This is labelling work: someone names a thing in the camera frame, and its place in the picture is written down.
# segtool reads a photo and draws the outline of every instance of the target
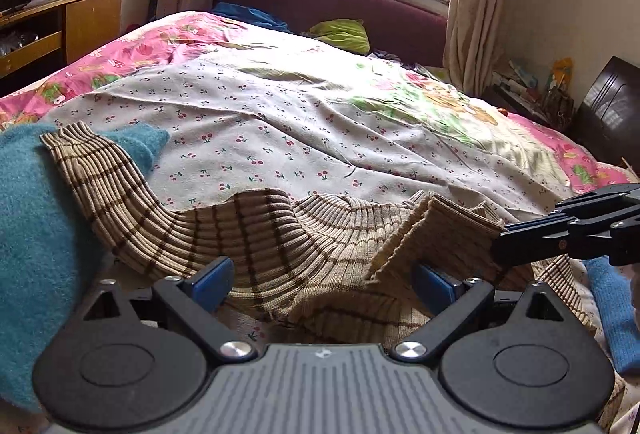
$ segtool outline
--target blue gripper pad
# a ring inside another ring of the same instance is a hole
[[[411,286],[420,302],[433,315],[444,311],[459,297],[452,283],[423,264],[414,265],[411,272]]]
[[[613,365],[619,374],[640,374],[640,332],[634,322],[629,279],[609,264],[609,257],[583,261]]]
[[[182,291],[206,311],[212,312],[234,286],[234,264],[228,257],[219,257],[206,268],[182,283]]]

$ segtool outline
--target pink blanket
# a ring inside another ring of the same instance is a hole
[[[148,66],[182,64],[246,29],[246,24],[193,11],[147,24],[63,68],[38,88],[0,98],[0,126],[37,122],[79,94]]]
[[[578,194],[615,183],[629,183],[629,175],[625,170],[597,161],[586,149],[564,134],[534,124],[518,114],[510,113],[509,118],[529,131],[542,146],[553,151],[558,165]]]

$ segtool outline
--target wooden cabinet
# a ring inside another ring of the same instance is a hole
[[[81,59],[120,35],[122,0],[59,0],[0,16],[0,35],[31,32],[38,40],[0,57],[0,96]]]
[[[122,0],[79,0],[66,5],[67,64],[119,37],[121,4]]]

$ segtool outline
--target blue clothing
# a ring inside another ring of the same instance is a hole
[[[227,17],[247,24],[253,24],[254,26],[260,26],[261,28],[292,33],[289,31],[286,22],[256,8],[247,8],[246,6],[231,4],[229,2],[219,2],[214,6],[211,13],[213,15],[219,15],[220,17]]]

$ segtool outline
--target nightstand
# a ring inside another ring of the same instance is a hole
[[[492,106],[501,107],[509,112],[524,116],[537,124],[553,127],[539,107],[508,90],[505,85],[497,86],[494,84],[487,87],[482,94],[482,99]]]
[[[0,16],[0,35],[35,33],[0,57],[0,96],[72,64],[120,35],[122,0],[57,0]]]

